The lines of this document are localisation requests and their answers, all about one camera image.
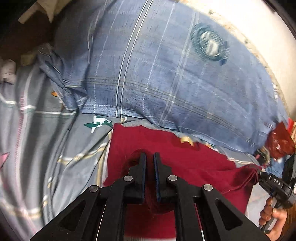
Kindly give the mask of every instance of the red plastic bag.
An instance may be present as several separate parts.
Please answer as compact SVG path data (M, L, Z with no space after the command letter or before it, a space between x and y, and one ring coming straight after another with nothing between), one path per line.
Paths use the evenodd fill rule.
M270 156L274 159L285 155L292 155L295 152L295 144L283 122L268 135L265 147L269 150Z

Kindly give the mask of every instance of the red cloth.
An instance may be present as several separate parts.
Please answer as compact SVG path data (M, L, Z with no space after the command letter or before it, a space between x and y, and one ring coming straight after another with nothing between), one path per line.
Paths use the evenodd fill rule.
M156 202L153 154L160 153L162 163L172 173L189 184L209 183L220 191L242 213L245 212L252 186L257 182L257 171L248 165L236 168L225 155L195 143L181 143L173 133L151 130L143 126L114 125L108 155L108 177L105 186L127 175L136 165L140 153L147 155L146 191L144 205L128 205L125 235L146 238L173 238L175 219L172 206Z

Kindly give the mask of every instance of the triangular cutout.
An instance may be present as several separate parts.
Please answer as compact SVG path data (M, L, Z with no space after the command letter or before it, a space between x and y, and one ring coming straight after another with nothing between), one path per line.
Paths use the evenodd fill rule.
M242 221L219 199L215 201L226 230L232 230L242 225Z
M74 232L85 208L86 201L81 201L71 212L60 221L59 226Z

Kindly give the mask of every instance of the black device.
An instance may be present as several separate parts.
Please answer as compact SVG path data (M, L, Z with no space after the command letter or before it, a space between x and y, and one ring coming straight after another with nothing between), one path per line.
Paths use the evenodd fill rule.
M269 241L210 184L197 187L172 175L154 154L157 201L174 206L177 241ZM127 204L145 194L146 155L112 186L90 186L31 241L121 241Z
M293 154L284 165L282 179L273 174L258 171L260 176L259 185L269 193L271 197L276 199L275 208L291 208L296 202L296 162L295 154ZM263 232L268 229L274 218L272 217L264 226L260 226Z

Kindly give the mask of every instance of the hand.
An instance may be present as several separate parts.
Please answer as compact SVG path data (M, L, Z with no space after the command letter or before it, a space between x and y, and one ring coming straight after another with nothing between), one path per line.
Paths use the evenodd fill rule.
M271 201L272 197L268 198L266 200L266 205L264 206L263 210L260 212L260 219L259 219L259 225L265 225L266 221L269 221L271 219L271 215L274 218L277 218L276 224L272 228L269 234L267 236L271 241L276 241L279 236L281 235L281 231L283 229L283 226L287 219L287 212L283 209L276 209L271 207Z

